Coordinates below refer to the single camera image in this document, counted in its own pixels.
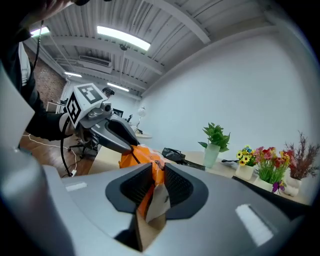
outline white table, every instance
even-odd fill
[[[204,159],[204,153],[200,151],[186,151],[182,152],[182,154],[185,155],[185,159],[189,160],[191,162],[194,162],[199,165],[203,165],[203,159]],[[104,146],[101,147],[99,150],[97,156],[95,157],[95,160],[91,166],[91,169],[89,171],[89,174],[97,174],[102,172],[111,171],[114,169],[119,169],[119,161],[121,160],[121,154],[118,152],[115,152],[111,149],[108,149]],[[212,168],[206,168],[206,172],[216,175],[221,175],[227,178],[232,178],[236,175],[236,170],[226,166],[221,163],[221,160],[218,159],[215,165]],[[253,184],[257,177],[253,175],[250,180],[246,180],[246,182],[249,182]],[[289,200],[309,205],[310,202],[307,201],[303,196],[297,195],[295,197],[292,197],[290,195],[286,195],[284,193],[280,192],[281,197],[287,198]]]

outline flower pot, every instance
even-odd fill
[[[214,144],[208,144],[204,150],[204,161],[203,165],[207,168],[212,168],[214,166],[217,157],[219,155],[220,146]]]
[[[256,178],[256,180],[253,182],[253,185],[262,188],[266,191],[272,192],[273,184],[270,184],[268,182],[265,182],[264,180],[260,179],[259,177]]]
[[[252,177],[252,174],[254,173],[254,167],[249,165],[241,166],[238,165],[238,168],[235,171],[235,175],[243,180],[250,180]]]
[[[283,192],[289,196],[295,197],[299,192],[301,183],[302,183],[301,180],[292,178],[290,177],[290,175],[288,175],[285,179],[286,187],[284,187]]]

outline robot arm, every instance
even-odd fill
[[[76,85],[66,110],[84,143],[100,144],[121,154],[129,154],[131,145],[139,144],[128,123],[112,115],[111,103],[93,83]]]

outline yellow flower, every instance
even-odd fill
[[[242,152],[239,150],[236,154],[236,158],[240,159],[242,157]]]
[[[239,161],[239,164],[240,164],[241,166],[245,166],[245,165],[246,165],[245,161],[243,161],[243,160],[240,160],[240,161]]]
[[[251,156],[249,156],[249,155],[244,155],[243,158],[242,158],[242,160],[243,160],[245,163],[248,163],[249,160],[250,160],[250,158],[251,158]]]

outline white pot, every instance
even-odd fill
[[[302,183],[301,180],[292,178],[290,177],[290,175],[288,175],[285,180],[286,186],[284,187],[283,192],[289,196],[295,197],[299,192],[301,183]]]
[[[272,192],[273,184],[270,184],[268,182],[265,182],[264,180],[260,179],[259,177],[256,178],[256,180],[253,182],[253,185],[262,188],[266,191]]]
[[[241,166],[238,165],[238,168],[235,171],[235,175],[243,180],[250,180],[252,177],[252,174],[254,173],[254,167],[249,165]]]

